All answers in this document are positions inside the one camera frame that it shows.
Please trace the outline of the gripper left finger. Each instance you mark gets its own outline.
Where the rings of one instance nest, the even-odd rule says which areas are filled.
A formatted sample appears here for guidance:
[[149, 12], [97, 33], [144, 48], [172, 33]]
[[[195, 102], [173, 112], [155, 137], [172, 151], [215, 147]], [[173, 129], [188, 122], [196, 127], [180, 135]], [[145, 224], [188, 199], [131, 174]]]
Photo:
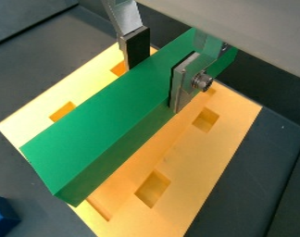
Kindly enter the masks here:
[[124, 55], [124, 67], [132, 69], [149, 57], [149, 29], [133, 0], [100, 0], [116, 31], [119, 49]]

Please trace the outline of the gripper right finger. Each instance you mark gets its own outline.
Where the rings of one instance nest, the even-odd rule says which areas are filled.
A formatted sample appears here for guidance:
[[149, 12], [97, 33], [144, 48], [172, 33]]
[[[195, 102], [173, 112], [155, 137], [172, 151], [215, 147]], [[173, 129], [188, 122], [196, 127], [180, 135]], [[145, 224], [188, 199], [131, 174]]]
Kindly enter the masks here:
[[168, 107], [177, 113], [198, 92], [206, 92], [214, 77], [207, 68], [230, 49], [230, 45], [218, 38], [195, 30], [192, 51], [173, 65], [169, 81]]

